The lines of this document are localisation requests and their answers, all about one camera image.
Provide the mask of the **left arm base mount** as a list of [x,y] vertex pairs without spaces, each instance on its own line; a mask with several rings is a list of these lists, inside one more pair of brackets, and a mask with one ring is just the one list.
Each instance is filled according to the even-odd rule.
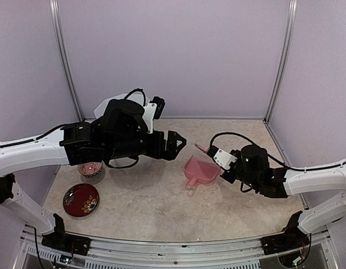
[[57,214],[53,214],[53,217],[55,221],[53,231],[43,235],[41,244],[55,250],[87,256],[91,239],[66,233],[63,219]]

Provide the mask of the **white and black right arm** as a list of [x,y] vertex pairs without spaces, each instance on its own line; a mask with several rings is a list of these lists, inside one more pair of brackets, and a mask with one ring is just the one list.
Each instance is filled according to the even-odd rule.
[[222,177],[233,183],[238,180],[269,198],[288,198],[302,193],[336,190],[338,194],[308,210],[294,214],[280,244],[293,248],[321,226],[346,216],[346,159],[329,165],[306,168],[271,168],[267,151],[258,145],[248,145],[239,151],[218,149],[213,160],[224,170]]

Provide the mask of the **pink plastic dustpan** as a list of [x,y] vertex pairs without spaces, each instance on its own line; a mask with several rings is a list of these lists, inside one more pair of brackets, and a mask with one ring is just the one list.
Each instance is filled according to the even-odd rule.
[[183,167],[187,178],[186,188],[191,189],[196,183],[210,184],[220,173],[220,167],[214,163],[191,156]]

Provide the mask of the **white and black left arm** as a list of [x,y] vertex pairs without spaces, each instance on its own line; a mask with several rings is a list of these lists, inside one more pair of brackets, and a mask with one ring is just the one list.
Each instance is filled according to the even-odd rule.
[[162,98],[139,104],[128,98],[110,99],[103,114],[91,123],[61,124],[40,136],[0,142],[0,205],[9,207],[59,249],[72,243],[64,222],[27,196],[15,172],[50,165],[109,165],[112,160],[141,155],[174,160],[187,141],[175,131],[156,131],[154,120],[165,106]]

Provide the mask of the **pink hand brush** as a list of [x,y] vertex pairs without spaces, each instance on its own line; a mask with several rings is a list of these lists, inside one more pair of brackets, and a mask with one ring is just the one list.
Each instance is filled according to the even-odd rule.
[[194,146],[198,149],[198,150],[200,150],[203,154],[208,154],[208,152],[209,152],[209,148],[208,147],[203,147],[203,146],[201,146],[201,145],[199,145],[199,144],[197,144],[197,143],[195,143],[194,144]]

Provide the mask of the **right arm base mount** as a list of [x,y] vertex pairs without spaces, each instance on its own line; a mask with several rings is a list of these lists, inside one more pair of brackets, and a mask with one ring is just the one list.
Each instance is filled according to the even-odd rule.
[[298,228],[298,219],[303,211],[293,214],[282,233],[261,238],[264,255],[297,249],[310,244],[309,234],[303,233]]

